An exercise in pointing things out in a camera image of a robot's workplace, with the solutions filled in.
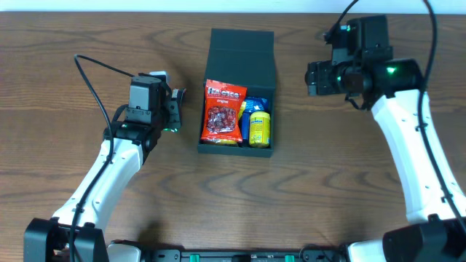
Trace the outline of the green chocolate bar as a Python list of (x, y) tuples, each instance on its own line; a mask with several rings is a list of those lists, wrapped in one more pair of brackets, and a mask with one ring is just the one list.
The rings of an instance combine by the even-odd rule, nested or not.
[(171, 97), (170, 106), (171, 115), (170, 115), (170, 123), (171, 123), (171, 130), (173, 132), (178, 132), (182, 126), (182, 103), (183, 98), (186, 94), (186, 89), (174, 89)]

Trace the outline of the red candy bag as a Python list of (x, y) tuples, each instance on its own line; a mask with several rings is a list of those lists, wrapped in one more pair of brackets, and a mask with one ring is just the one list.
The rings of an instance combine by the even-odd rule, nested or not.
[(205, 116), (201, 140), (242, 142), (239, 113), (246, 93), (246, 87), (212, 79), (206, 81)]

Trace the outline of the blue snack bar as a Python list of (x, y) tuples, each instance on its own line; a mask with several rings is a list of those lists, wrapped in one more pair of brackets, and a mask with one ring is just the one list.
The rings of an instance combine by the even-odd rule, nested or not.
[(269, 111), (269, 100), (266, 98), (246, 97), (245, 113), (252, 114), (257, 111)]

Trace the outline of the yellow plastic bottle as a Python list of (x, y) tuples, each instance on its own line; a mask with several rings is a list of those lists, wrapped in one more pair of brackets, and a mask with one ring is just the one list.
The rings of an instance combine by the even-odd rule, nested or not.
[(249, 144), (254, 148), (267, 148), (271, 140), (270, 115), (265, 111), (257, 111), (250, 116)]

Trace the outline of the dark green box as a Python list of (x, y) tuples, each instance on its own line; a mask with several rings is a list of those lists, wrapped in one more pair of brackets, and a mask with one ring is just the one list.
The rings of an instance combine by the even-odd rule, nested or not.
[(247, 88), (248, 97), (266, 98), (266, 111), (271, 116), (270, 142), (266, 148), (253, 148), (242, 142), (238, 146), (222, 146), (198, 140), (201, 154), (220, 154), (269, 158), (274, 152), (275, 95), (277, 70), (272, 31), (247, 31), (214, 28), (204, 80), (216, 80)]

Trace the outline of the yellow candy bag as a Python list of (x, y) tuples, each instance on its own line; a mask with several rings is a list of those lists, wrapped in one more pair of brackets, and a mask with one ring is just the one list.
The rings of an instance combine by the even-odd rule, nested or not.
[(226, 145), (241, 143), (240, 119), (244, 110), (244, 101), (227, 104), (225, 100), (217, 100), (208, 108), (203, 138)]

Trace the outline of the blue eclipse mint tin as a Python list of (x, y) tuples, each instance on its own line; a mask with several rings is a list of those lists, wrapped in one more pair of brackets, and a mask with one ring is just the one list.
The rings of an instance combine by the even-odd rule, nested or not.
[(241, 117), (241, 135), (242, 143), (247, 143), (249, 140), (249, 130), (250, 130), (250, 113), (243, 112)]

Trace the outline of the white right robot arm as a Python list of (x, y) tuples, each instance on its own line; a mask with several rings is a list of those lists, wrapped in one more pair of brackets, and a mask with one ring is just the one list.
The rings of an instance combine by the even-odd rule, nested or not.
[(307, 66), (311, 96), (361, 96), (390, 148), (408, 225), (347, 246), (348, 261), (463, 261), (465, 194), (433, 124), (424, 77), (411, 58), (396, 59), (384, 15), (335, 23), (324, 35), (330, 60)]

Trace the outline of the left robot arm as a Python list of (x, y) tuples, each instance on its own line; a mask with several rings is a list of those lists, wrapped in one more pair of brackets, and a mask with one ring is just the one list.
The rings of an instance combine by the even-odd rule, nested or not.
[(34, 218), (24, 233), (24, 261), (150, 261), (136, 243), (106, 244), (109, 218), (163, 130), (178, 129), (184, 92), (172, 90), (165, 71), (134, 76), (127, 105), (105, 130), (100, 152), (83, 181), (50, 219)]

